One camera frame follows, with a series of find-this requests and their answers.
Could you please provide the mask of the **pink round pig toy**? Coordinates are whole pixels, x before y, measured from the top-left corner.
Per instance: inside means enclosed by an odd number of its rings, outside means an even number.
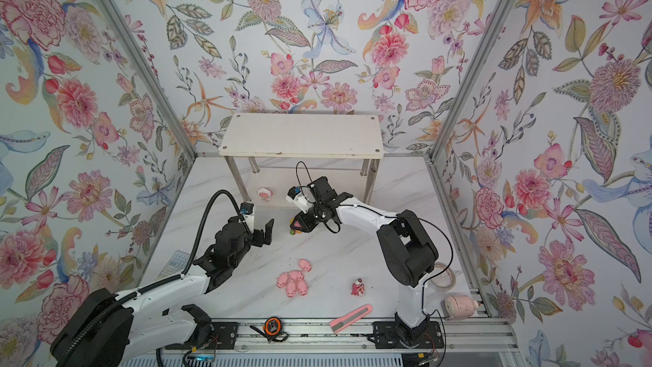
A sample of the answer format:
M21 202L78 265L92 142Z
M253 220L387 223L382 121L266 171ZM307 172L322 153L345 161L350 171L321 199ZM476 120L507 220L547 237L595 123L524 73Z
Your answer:
M273 199L273 192L268 188L260 188L257 195L263 202L271 202Z

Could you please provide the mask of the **white two-tier shelf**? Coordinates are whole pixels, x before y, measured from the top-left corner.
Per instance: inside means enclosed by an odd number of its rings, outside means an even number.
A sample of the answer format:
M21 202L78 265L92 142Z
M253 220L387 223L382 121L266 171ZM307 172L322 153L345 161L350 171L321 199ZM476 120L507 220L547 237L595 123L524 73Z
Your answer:
M339 192L349 192L371 202L380 162L384 157L380 120L369 115L237 113L219 147L239 192L246 202L263 207L292 208L288 190L305 185L307 176L326 176ZM267 158L361 161L358 171L348 169L262 168ZM273 192L271 202L257 195L260 188Z

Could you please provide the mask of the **small red pink figurine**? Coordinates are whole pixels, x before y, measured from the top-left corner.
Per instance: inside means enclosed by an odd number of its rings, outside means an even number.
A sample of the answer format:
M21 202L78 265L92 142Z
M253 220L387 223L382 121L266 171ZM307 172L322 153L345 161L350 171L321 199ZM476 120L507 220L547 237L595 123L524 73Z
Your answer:
M365 295L365 285L362 279L356 279L351 284L351 295L363 297Z

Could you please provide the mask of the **yellow-haired princess toy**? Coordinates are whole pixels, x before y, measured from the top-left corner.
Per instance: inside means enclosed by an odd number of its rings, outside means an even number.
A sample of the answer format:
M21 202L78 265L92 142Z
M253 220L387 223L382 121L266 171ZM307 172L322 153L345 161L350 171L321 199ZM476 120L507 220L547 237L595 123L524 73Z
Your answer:
M290 222L290 234L295 235L295 234L302 234L302 233L303 233L302 223L299 219L295 217Z

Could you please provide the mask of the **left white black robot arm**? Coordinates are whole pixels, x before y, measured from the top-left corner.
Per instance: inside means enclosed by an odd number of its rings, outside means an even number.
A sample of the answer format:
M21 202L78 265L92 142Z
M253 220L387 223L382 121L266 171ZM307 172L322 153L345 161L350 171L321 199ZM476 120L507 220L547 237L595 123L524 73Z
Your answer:
M216 242L191 264L201 274L177 273L149 285L90 294L54 339L50 353L59 366L117 366L170 345L209 343L212 317L197 303L234 273L253 247L272 241L274 222L249 231L228 222Z

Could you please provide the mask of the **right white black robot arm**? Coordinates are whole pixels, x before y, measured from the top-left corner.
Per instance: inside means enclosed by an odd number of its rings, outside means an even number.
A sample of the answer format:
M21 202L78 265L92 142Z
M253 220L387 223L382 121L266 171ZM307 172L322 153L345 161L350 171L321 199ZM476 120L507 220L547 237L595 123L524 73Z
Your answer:
M377 237L385 265L399 284L395 332L405 345L416 346L431 320L424 310L422 280L434 272L439 258L422 220L409 210L387 212L350 193L337 193L326 177L290 188L286 200L300 210L295 222L302 232L322 224L333 234L350 226Z

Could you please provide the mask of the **single pink piglet toy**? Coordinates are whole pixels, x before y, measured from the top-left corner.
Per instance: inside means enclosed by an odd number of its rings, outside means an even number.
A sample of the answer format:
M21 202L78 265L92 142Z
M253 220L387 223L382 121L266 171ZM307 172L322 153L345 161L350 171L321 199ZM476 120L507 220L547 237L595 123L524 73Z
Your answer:
M304 272L311 272L312 271L312 264L308 260L306 260L305 258L302 258L302 259L299 260L299 267Z

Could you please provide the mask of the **pink piglet toy cluster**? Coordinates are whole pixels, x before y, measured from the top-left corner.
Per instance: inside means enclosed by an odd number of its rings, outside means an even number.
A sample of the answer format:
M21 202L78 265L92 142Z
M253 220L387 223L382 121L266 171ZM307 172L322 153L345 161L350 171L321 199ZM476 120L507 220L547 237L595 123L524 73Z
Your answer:
M283 273L276 281L276 287L285 291L288 298L304 297L309 291L305 275L300 270Z

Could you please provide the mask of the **yellow grey calculator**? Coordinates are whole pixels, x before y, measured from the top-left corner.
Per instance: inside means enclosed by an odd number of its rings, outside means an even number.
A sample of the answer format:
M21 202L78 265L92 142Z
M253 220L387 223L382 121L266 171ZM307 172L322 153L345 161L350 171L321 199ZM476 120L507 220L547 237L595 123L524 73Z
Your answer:
M189 260L189 254L185 251L176 250L168 259L156 280L163 280L172 275L181 273Z

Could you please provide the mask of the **black orange tape measure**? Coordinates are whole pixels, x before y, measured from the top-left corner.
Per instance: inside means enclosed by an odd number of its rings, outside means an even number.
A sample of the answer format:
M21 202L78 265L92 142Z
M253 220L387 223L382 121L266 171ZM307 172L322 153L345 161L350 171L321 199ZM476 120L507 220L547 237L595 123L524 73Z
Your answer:
M283 343L289 338L289 334L284 331L283 323L278 317L267 319L261 327L250 325L250 328L269 343Z

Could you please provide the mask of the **pink striped flat tool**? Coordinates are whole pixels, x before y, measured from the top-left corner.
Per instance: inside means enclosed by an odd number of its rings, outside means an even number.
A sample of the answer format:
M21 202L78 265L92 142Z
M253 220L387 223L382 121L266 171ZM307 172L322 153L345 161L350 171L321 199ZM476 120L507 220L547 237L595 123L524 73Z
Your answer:
M330 323L329 326L331 328L331 331L334 334L338 334L345 329L347 329L349 326L357 323L360 319L363 319L367 316L369 316L373 312L373 306L371 304L365 304L361 306L358 309L354 309L353 311L349 312L348 314L345 314L344 316L341 316L337 319L333 319Z

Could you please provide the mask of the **clear tape roll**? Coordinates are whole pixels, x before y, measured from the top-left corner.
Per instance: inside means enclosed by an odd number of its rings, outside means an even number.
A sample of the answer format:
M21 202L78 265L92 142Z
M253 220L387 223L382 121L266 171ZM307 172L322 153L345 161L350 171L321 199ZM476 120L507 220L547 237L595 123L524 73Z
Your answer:
M430 280L431 285L440 292L448 292L457 284L457 275L445 263L435 263L435 274Z

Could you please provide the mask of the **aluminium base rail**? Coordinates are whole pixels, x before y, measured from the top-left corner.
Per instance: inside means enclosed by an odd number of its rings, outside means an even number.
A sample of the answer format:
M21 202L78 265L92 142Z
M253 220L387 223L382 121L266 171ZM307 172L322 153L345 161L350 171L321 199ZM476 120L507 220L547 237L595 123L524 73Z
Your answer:
M269 342L251 329L261 327L263 319L219 319L217 323L234 323L234 332L218 333L204 349L210 353L378 353L375 345L374 324L388 322L388 318L361 319L335 334L328 319L283 318L282 331L288 338ZM511 326L503 319L470 318L462 321L441 322L437 335L445 348L439 354L451 353L517 353L517 340Z

